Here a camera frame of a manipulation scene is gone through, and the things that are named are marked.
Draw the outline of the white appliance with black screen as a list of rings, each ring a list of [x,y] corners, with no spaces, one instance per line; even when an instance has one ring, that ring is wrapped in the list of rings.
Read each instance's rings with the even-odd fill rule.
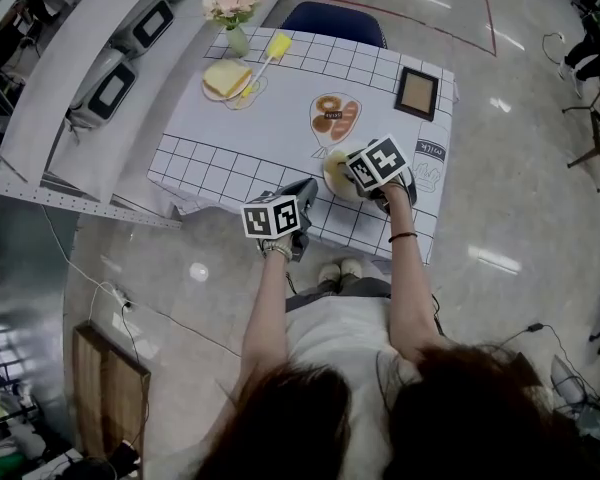
[[[174,20],[167,0],[139,0],[111,37],[114,48],[141,56],[160,38]]]
[[[137,79],[127,57],[114,48],[103,48],[89,68],[66,117],[72,126],[98,128],[107,124]]]

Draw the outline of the slice of toast bread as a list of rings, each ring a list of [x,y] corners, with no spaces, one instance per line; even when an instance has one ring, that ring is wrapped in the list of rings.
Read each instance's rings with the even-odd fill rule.
[[[323,171],[325,178],[337,181],[337,161],[339,159],[342,159],[343,157],[347,158],[347,162],[349,161],[348,154],[341,150],[333,150],[327,155],[323,162]]]

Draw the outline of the yellow dish brush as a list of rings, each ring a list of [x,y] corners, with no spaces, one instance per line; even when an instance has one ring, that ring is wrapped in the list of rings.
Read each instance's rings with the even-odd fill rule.
[[[257,74],[250,80],[248,85],[241,92],[241,94],[240,94],[241,99],[245,99],[250,95],[250,93],[252,92],[252,90],[254,88],[254,85],[260,79],[260,77],[262,76],[262,74],[264,73],[264,71],[268,67],[268,65],[274,59],[280,60],[281,57],[289,49],[291,43],[292,43],[291,38],[288,37],[287,35],[285,35],[284,33],[278,33],[272,38],[272,41],[270,42],[270,44],[267,48],[267,51],[266,51],[266,59],[265,59],[263,66],[259,69]]]

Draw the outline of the large white plate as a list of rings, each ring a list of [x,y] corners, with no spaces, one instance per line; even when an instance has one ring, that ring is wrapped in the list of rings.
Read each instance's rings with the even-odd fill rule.
[[[353,174],[346,166],[349,155],[356,155],[367,145],[359,140],[336,146],[323,160],[323,177],[328,189],[336,198],[358,203],[368,199],[368,195],[358,187]]]

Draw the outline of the person's gray trousers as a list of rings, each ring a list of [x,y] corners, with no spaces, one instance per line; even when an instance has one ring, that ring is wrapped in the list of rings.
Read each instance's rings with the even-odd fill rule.
[[[391,285],[374,277],[357,278],[353,274],[346,274],[339,280],[323,281],[313,288],[288,298],[286,312],[289,313],[328,296],[390,298]]]

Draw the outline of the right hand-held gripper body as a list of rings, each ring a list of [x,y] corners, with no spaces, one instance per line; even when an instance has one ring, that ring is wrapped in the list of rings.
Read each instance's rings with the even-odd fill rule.
[[[397,184],[414,207],[417,189],[411,163],[392,134],[372,140],[366,148],[346,155],[346,168],[359,196],[373,201],[384,213],[390,204],[382,188]]]

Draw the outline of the white metal shelf rack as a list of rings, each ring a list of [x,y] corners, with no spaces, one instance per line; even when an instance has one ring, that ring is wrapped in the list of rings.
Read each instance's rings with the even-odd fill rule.
[[[250,20],[260,26],[279,0]],[[133,78],[109,121],[78,120],[73,98],[116,29],[141,0],[81,0],[28,76],[0,146],[0,195],[133,223],[178,228],[179,195],[147,171],[163,131],[219,28],[202,0],[175,4],[172,22],[144,53],[119,57]]]

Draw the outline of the person's right hand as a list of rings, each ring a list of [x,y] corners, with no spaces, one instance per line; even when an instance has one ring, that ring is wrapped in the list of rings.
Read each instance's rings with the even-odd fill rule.
[[[391,222],[398,226],[412,228],[412,207],[407,188],[398,182],[389,182],[382,190],[389,204]]]

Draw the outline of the pale green vase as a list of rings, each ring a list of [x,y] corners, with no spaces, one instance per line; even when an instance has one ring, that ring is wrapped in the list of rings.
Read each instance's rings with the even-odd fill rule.
[[[244,57],[250,51],[249,39],[240,25],[225,30],[229,48],[237,57]]]

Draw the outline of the checked white tablecloth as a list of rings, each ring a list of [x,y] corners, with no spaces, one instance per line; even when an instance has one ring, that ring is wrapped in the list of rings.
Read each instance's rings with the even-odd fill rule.
[[[246,62],[257,74],[275,31],[250,33]],[[265,191],[307,177],[318,184],[310,210],[319,239],[389,258],[387,216],[370,201],[336,198],[323,160],[338,145],[392,134],[410,159],[418,198],[413,218],[424,259],[432,252],[446,174],[454,74],[376,46],[293,32],[285,55],[271,62],[247,99],[210,97],[197,71],[153,154],[147,176],[176,192],[183,213],[208,205],[237,210]],[[439,79],[432,122],[394,109],[403,67]]]

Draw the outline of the person's right forearm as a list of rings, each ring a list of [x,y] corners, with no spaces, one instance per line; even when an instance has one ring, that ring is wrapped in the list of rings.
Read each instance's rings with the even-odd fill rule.
[[[391,222],[391,236],[412,228]],[[422,360],[423,351],[444,345],[434,318],[434,301],[421,259],[417,238],[401,238],[391,244],[390,343],[413,363]]]

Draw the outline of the dark picture frame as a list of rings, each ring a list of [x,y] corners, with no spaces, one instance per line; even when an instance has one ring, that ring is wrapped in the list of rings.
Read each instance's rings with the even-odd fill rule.
[[[394,109],[432,122],[435,117],[438,86],[438,78],[403,67]]]

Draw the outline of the pink flower bouquet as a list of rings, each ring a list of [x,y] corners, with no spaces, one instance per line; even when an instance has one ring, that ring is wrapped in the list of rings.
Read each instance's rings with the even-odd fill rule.
[[[203,15],[227,30],[246,23],[264,0],[202,0]]]

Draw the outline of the blue chair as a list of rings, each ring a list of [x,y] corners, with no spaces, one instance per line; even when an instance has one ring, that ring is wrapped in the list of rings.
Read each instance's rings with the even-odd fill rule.
[[[373,16],[325,3],[306,1],[298,4],[280,28],[387,48],[382,29]]]

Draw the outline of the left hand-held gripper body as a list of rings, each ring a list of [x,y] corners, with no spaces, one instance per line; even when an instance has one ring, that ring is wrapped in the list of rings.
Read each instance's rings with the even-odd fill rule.
[[[311,227],[306,204],[296,195],[261,195],[241,205],[243,229],[247,238],[265,242],[290,239],[290,260],[299,262],[309,244]]]

